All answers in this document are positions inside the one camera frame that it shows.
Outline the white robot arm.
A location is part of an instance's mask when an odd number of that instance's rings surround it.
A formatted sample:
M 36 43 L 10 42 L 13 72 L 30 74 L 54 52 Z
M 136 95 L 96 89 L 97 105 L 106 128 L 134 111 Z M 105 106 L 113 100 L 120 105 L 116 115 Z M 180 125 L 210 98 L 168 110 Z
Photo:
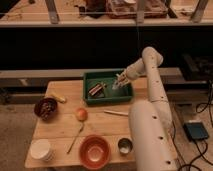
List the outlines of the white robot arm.
M 135 101 L 129 110 L 129 128 L 137 171 L 177 171 L 170 151 L 169 131 L 172 113 L 158 67 L 163 56 L 153 47 L 146 47 L 142 57 L 117 74 L 113 88 L 147 77 L 147 100 Z

